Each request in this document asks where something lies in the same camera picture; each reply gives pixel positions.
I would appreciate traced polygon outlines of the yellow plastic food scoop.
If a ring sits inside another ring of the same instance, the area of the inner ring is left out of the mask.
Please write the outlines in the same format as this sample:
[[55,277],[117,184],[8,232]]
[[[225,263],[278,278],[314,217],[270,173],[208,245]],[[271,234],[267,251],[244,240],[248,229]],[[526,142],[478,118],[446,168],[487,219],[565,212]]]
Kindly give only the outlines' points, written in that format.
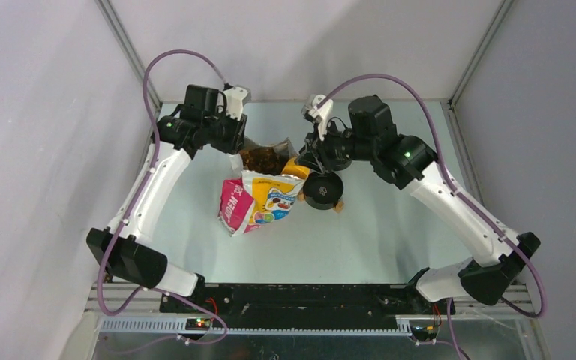
[[282,169],[281,175],[292,176],[297,179],[306,180],[311,174],[311,169],[306,166],[298,165],[296,160],[297,157],[290,158]]

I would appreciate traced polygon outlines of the cat food bag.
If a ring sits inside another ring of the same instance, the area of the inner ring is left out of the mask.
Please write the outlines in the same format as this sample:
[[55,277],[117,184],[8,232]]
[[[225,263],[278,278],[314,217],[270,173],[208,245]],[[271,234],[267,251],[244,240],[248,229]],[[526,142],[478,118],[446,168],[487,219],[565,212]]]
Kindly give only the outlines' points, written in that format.
[[[260,145],[245,139],[242,150],[261,147],[272,147],[289,159],[297,155],[288,138],[274,145]],[[223,181],[218,212],[218,219],[231,236],[249,233],[286,218],[306,181],[289,175],[264,175],[244,170],[239,152],[230,157],[233,176]]]

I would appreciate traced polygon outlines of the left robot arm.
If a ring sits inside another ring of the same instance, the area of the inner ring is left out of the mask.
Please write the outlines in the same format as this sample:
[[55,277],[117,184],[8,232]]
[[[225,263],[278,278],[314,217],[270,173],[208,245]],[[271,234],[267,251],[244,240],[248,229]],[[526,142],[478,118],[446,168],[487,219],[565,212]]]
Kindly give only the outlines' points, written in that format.
[[205,146],[234,155],[242,149],[249,89],[223,90],[189,85],[183,103],[157,120],[147,159],[126,200],[104,229],[90,229],[86,243],[94,258],[114,277],[148,289],[178,294],[189,312],[201,311],[207,292],[202,275],[187,271],[153,248],[155,227],[181,174]]

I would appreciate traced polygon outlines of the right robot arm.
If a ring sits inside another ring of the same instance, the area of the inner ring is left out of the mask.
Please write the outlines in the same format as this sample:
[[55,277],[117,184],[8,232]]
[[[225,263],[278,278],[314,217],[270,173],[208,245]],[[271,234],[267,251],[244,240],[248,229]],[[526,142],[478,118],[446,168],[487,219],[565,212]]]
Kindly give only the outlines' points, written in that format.
[[377,95],[349,103],[351,127],[332,123],[333,100],[309,97],[301,114],[313,131],[297,163],[316,173],[335,173],[353,161],[370,163],[384,182],[425,205],[459,237],[469,259],[421,270],[409,282],[409,309],[428,312],[439,300],[469,296],[485,305],[504,302],[504,293],[541,244],[532,232],[517,233],[481,208],[439,162],[437,153],[417,136],[398,132],[390,107]]

